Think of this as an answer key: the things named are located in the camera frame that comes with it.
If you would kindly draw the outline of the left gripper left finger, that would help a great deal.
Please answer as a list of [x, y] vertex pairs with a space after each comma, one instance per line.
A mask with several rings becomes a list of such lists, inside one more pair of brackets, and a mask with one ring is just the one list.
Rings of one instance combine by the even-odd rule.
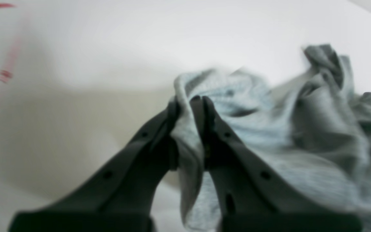
[[40, 210], [22, 211], [11, 232], [156, 232], [150, 215], [156, 188], [178, 167], [170, 133], [180, 109], [171, 99], [88, 181]]

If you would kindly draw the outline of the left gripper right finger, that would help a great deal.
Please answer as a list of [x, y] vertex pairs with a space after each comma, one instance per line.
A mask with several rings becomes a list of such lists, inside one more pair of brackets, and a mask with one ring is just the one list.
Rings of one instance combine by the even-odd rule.
[[362, 231], [357, 216], [321, 207], [286, 183], [243, 144], [208, 97], [194, 97], [190, 105], [204, 148], [204, 168], [220, 204], [219, 232]]

